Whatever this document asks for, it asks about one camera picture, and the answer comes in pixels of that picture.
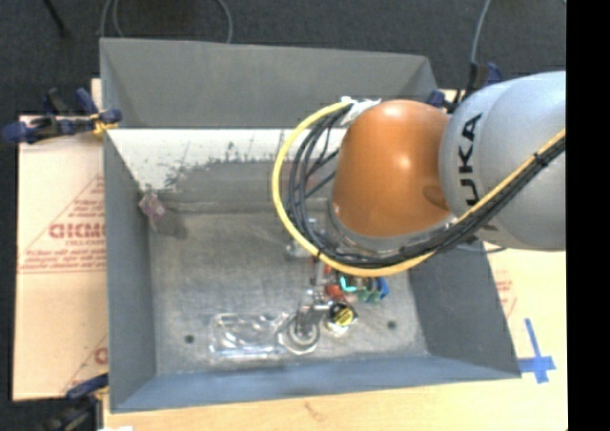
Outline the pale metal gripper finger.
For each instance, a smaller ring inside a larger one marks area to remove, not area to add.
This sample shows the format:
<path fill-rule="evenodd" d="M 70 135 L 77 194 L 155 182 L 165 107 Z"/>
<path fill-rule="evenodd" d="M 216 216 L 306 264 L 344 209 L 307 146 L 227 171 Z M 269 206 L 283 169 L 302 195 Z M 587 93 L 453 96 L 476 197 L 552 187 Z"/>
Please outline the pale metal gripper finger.
<path fill-rule="evenodd" d="M 309 322 L 310 303 L 302 299 L 296 311 L 295 336 L 298 340 L 305 340 L 311 334 L 311 323 Z"/>
<path fill-rule="evenodd" d="M 328 316 L 331 301 L 326 298 L 316 298 L 310 309 L 310 322 L 312 325 L 319 325 Z"/>

